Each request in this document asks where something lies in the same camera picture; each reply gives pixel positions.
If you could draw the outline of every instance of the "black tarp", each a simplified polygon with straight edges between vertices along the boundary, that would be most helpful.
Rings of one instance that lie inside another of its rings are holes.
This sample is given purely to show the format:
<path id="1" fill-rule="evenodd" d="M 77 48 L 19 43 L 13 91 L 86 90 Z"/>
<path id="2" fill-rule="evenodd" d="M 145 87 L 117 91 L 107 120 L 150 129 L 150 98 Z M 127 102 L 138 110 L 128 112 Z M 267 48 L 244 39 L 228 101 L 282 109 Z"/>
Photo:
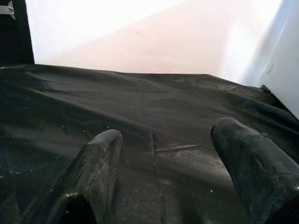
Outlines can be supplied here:
<path id="1" fill-rule="evenodd" d="M 210 140 L 221 117 L 267 133 L 299 162 L 299 122 L 271 93 L 210 75 L 2 67 L 0 99 L 0 207 L 9 192 L 21 217 L 107 129 L 124 141 L 107 223 L 248 223 Z"/>

